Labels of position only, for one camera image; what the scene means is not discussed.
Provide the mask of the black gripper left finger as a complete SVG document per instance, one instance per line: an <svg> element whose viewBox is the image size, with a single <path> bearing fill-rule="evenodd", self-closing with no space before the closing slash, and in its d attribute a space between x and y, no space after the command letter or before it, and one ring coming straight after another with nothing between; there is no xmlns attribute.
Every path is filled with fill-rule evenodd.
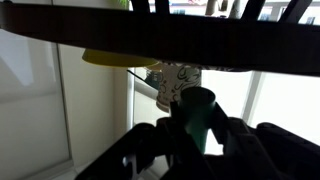
<svg viewBox="0 0 320 180"><path fill-rule="evenodd" d="M213 175L204 155L183 126L185 115L177 102L171 115L157 125L140 123L85 168L75 180L139 180L157 157L169 166L160 180L210 180Z"/></svg>

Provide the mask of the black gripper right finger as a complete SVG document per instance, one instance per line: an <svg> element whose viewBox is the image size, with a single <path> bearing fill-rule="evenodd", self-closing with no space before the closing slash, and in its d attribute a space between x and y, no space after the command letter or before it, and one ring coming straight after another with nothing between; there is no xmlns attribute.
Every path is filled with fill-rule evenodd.
<svg viewBox="0 0 320 180"><path fill-rule="evenodd" d="M218 103L211 130L223 154L245 165L253 180L320 180L320 146L275 124L255 128L228 117Z"/></svg>

